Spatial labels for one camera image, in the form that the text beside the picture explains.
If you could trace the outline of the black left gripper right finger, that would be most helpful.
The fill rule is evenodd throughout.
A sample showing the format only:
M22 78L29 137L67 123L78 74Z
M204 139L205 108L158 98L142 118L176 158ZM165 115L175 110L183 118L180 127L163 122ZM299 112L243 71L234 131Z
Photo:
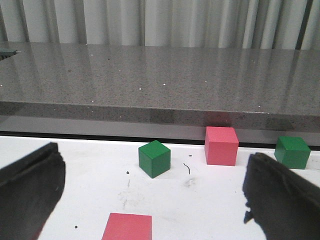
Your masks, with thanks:
M268 240L318 240L320 189L264 153L248 158L242 186L254 220Z

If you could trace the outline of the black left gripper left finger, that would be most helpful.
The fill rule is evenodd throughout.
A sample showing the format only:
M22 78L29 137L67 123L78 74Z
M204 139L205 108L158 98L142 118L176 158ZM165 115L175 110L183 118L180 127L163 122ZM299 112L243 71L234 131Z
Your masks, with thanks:
M50 142L0 170L0 238L36 240L65 188L66 164Z

